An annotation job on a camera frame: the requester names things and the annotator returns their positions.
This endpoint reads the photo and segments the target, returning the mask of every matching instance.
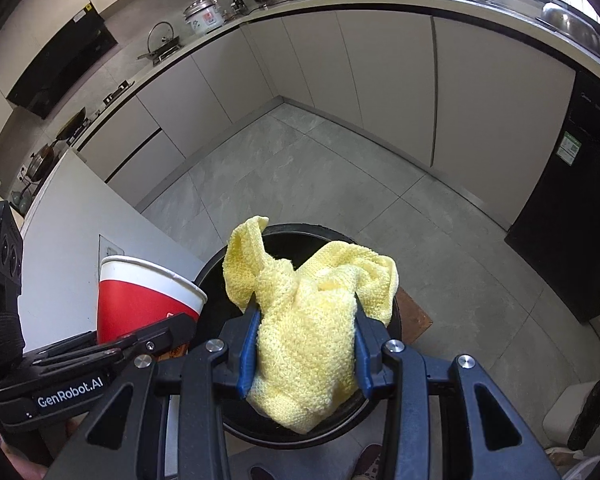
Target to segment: white cup rim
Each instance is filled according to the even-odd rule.
[[[199,286],[197,286],[195,283],[191,282],[187,278],[184,278],[181,275],[176,274],[172,270],[169,270],[165,267],[154,264],[153,262],[148,262],[147,260],[135,258],[133,256],[122,256],[120,254],[114,254],[112,256],[107,256],[106,258],[102,259],[102,261],[100,262],[100,269],[102,269],[102,266],[104,264],[107,264],[109,262],[123,262],[126,264],[132,264],[132,265],[136,265],[139,267],[144,267],[145,269],[154,270],[154,271],[158,272],[159,274],[163,275],[165,278],[169,278],[169,279],[177,282],[179,285],[185,287],[186,289],[193,292],[195,295],[202,298],[203,304],[206,303],[206,294],[201,288],[199,288]]]

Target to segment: white label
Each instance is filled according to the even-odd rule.
[[[564,162],[571,165],[580,151],[582,143],[572,136],[569,132],[565,132],[562,136],[560,146],[555,152]]]
[[[82,17],[84,17],[87,14],[87,11],[82,9],[80,12],[78,12],[78,14],[76,14],[74,16],[74,22],[77,22],[78,20],[80,20]]]

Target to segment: brown mat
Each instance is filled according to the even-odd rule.
[[[433,321],[401,286],[395,293],[395,300],[398,302],[402,322],[402,342],[407,345],[413,344],[433,324]]]

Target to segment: metal bowl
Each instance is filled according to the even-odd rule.
[[[539,19],[580,46],[600,56],[600,37],[596,29],[570,10],[563,9],[556,4],[546,4],[542,8]]]

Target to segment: pot lid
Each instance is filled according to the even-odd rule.
[[[184,17],[188,18],[189,16],[193,16],[196,12],[200,12],[200,10],[211,7],[213,4],[213,0],[198,0],[193,2],[189,7],[184,9]]]

